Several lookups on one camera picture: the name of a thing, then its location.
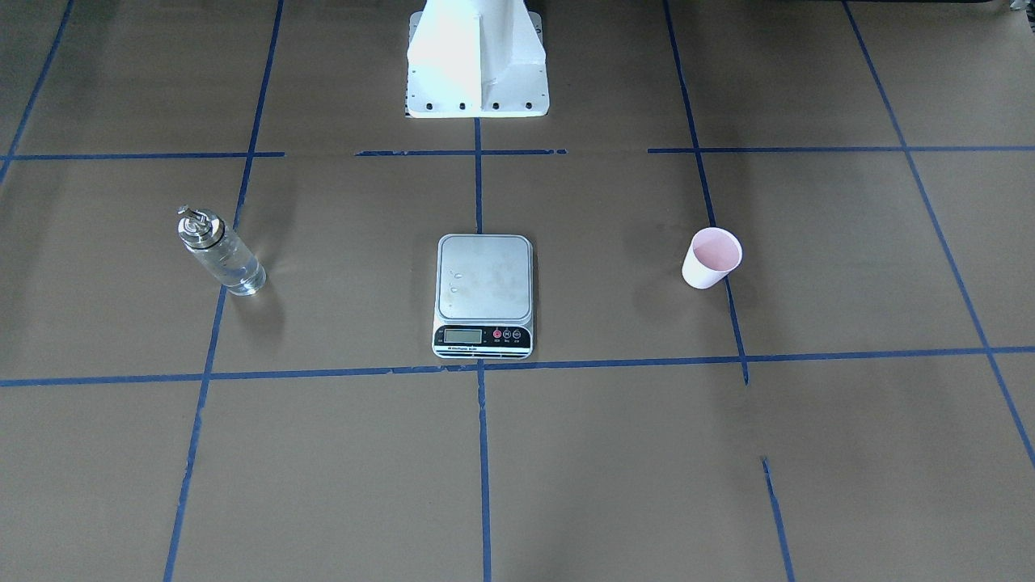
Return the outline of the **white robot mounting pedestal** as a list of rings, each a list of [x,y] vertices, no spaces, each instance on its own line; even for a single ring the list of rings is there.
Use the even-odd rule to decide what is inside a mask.
[[[550,111],[541,14],[524,1],[428,1],[409,18],[404,113],[529,118]]]

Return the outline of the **clear glass sauce bottle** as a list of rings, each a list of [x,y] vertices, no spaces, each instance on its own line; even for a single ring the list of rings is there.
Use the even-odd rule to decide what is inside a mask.
[[[209,209],[177,209],[177,235],[193,258],[229,294],[252,296],[266,284],[266,270],[252,248]]]

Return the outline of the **pink plastic cup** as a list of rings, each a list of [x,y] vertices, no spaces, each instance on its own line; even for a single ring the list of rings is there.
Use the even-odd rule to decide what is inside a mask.
[[[743,260],[740,240],[718,227],[694,233],[682,263],[681,275],[694,289],[709,289],[721,281]]]

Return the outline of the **silver digital kitchen scale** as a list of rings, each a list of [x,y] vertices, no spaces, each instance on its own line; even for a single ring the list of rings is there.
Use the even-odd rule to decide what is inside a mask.
[[[437,243],[433,354],[525,360],[534,349],[534,248],[518,234],[448,234]]]

